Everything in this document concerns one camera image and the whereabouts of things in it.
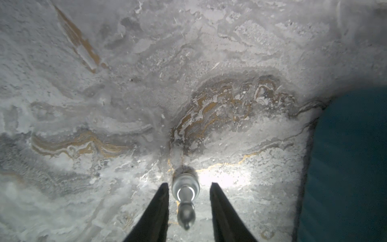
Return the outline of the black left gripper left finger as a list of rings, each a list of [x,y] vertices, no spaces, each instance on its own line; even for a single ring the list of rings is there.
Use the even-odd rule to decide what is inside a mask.
[[[124,242],[166,242],[169,219],[169,187],[163,183]]]

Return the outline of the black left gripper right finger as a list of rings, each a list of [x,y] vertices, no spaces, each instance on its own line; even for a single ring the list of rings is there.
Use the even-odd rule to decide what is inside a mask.
[[[211,184],[210,201],[214,240],[216,242],[257,242],[218,183]]]

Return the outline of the silver chess piece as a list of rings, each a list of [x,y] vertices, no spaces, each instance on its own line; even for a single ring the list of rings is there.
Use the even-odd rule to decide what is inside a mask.
[[[200,193],[196,171],[190,166],[180,166],[173,175],[172,195],[179,203],[177,207],[178,224],[188,231],[196,220],[194,200]]]

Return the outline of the teal plastic storage box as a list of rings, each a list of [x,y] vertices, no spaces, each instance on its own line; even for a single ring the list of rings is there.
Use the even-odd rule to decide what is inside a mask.
[[[387,89],[356,90],[323,111],[313,133],[299,242],[387,239]]]

